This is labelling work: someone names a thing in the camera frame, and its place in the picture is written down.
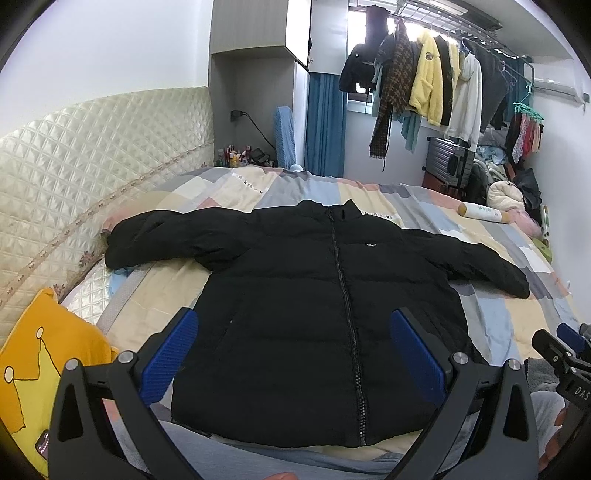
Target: yellow pillow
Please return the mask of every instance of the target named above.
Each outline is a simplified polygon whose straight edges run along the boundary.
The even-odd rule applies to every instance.
[[[47,476],[47,461],[35,444],[49,428],[64,364],[108,364],[116,354],[96,326],[55,301],[51,288],[23,312],[0,351],[0,419],[39,473]]]

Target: blue curtain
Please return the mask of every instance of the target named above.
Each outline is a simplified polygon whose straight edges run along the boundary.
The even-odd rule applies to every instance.
[[[347,94],[339,76],[310,73],[306,170],[323,177],[342,177],[345,169]]]

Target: air conditioner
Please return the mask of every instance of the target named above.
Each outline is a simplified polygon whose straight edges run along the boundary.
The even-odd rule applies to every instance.
[[[583,93],[582,77],[576,71],[575,65],[538,63],[534,64],[534,67],[534,92],[559,95],[580,104],[589,101],[589,96]],[[531,80],[531,72],[526,72],[525,76]]]

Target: human hand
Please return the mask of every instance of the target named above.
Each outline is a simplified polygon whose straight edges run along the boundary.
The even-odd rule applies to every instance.
[[[556,417],[556,421],[554,422],[554,426],[561,427],[564,423],[565,418],[566,418],[566,408],[563,408],[562,410],[560,410],[560,413]],[[560,429],[554,435],[552,435],[552,438],[548,442],[548,445],[546,445],[546,451],[544,452],[544,454],[542,455],[542,457],[540,458],[540,460],[538,462],[538,469],[540,472],[548,466],[548,464],[554,459],[554,457],[556,457],[556,455],[558,455],[558,453],[560,451],[560,444],[558,442],[558,435],[560,434],[561,430],[562,429]]]
[[[293,473],[278,473],[277,475],[268,476],[265,480],[298,480]]]

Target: gray pants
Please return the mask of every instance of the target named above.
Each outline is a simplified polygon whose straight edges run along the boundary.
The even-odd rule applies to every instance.
[[[538,427],[540,456],[557,430],[554,421],[564,400],[555,392],[531,394]],[[476,423],[478,414],[466,419],[456,443],[442,470],[459,460]],[[234,446],[191,432],[178,425],[163,422],[164,430],[188,462],[205,480],[263,480],[283,472],[292,472],[299,480],[377,480],[385,478],[402,455],[389,453],[371,461],[345,460],[321,453],[297,449],[270,449],[259,446]],[[113,425],[129,462],[144,471],[147,468],[135,449],[122,423]]]

